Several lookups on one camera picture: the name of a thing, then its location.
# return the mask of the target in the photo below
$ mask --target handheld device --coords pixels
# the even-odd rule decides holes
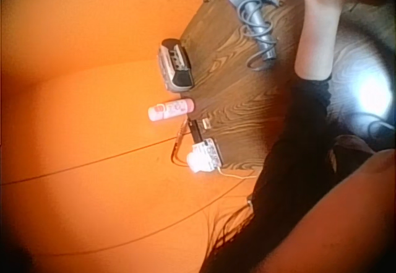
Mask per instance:
[[[162,41],[158,50],[158,64],[167,90],[179,93],[193,88],[191,66],[179,40]]]

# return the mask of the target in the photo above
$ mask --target cable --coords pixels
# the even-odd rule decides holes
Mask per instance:
[[[389,123],[386,123],[386,122],[383,121],[383,120],[375,120],[375,121],[373,121],[372,123],[370,123],[369,126],[368,126],[368,128],[367,128],[367,130],[368,130],[368,135],[369,135],[369,137],[370,137],[371,139],[374,139],[374,140],[377,140],[377,139],[378,139],[377,137],[374,137],[374,135],[373,135],[373,133],[372,133],[372,127],[373,127],[375,124],[379,124],[380,126],[383,126],[383,127],[387,128],[387,129],[390,129],[391,131],[395,131],[395,127],[394,127],[393,125],[391,125],[391,124],[389,124]]]
[[[249,12],[247,12],[246,4],[249,3],[254,4],[254,7],[250,8]],[[240,19],[240,21],[242,21],[242,23],[244,23],[244,25],[242,26],[242,34],[245,37],[255,39],[256,42],[258,42],[260,48],[264,48],[255,53],[254,55],[250,56],[246,61],[246,66],[253,71],[263,71],[267,69],[269,66],[268,61],[275,58],[275,55],[273,57],[269,56],[266,58],[263,56],[263,54],[266,54],[267,52],[273,50],[275,48],[275,44],[277,43],[277,41],[274,40],[270,35],[273,29],[273,23],[271,21],[257,23],[257,21],[254,21],[253,18],[253,15],[256,12],[260,12],[261,15],[261,9],[266,4],[271,4],[275,7],[278,7],[282,6],[283,2],[281,2],[280,0],[244,0],[239,4],[236,10],[238,13],[238,18]],[[260,56],[262,57],[264,62],[267,62],[267,64],[264,64],[260,67],[252,67],[253,62],[256,61],[256,59]]]
[[[181,124],[178,133],[176,134],[176,138],[174,140],[172,153],[171,153],[171,163],[178,166],[178,167],[188,167],[187,163],[180,160],[178,158],[178,152],[180,148],[181,141],[183,139],[184,132],[186,131],[188,123],[188,118],[186,118],[183,123]]]
[[[222,169],[220,167],[217,167],[217,171],[226,177],[232,177],[232,178],[236,178],[236,179],[240,179],[240,180],[245,180],[245,179],[253,179],[253,178],[257,178],[259,175],[254,175],[254,176],[238,176],[238,175],[232,175],[232,174],[226,174],[224,172],[222,172]]]

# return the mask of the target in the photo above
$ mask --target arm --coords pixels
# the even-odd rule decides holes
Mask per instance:
[[[257,273],[363,272],[394,242],[395,151],[370,158],[326,195]]]

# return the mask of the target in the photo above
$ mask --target white cable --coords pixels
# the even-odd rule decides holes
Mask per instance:
[[[255,175],[255,176],[245,176],[245,177],[243,177],[243,176],[238,176],[238,175],[225,174],[225,173],[222,172],[222,169],[220,169],[220,167],[217,167],[217,171],[223,176],[232,177],[232,178],[241,179],[241,180],[257,178],[259,176],[259,175]]]

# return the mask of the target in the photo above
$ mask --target person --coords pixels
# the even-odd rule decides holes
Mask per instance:
[[[285,128],[244,207],[213,235],[200,273],[395,272],[395,151],[373,154],[327,124],[338,21],[346,0],[304,0]]]

